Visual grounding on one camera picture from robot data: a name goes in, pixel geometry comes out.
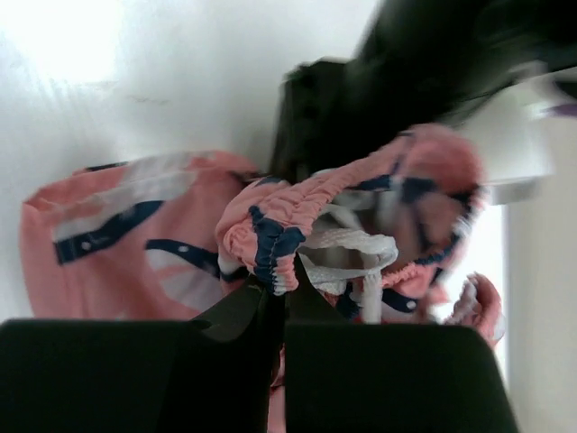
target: pink fabric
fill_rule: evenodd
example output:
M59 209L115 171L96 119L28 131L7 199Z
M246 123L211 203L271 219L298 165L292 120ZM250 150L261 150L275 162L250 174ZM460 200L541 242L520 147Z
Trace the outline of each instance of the pink fabric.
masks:
M255 167L227 152L183 152L40 189L23 204L20 227L35 316L187 319L216 303L242 282L221 284L216 263L215 222L243 187L231 170Z

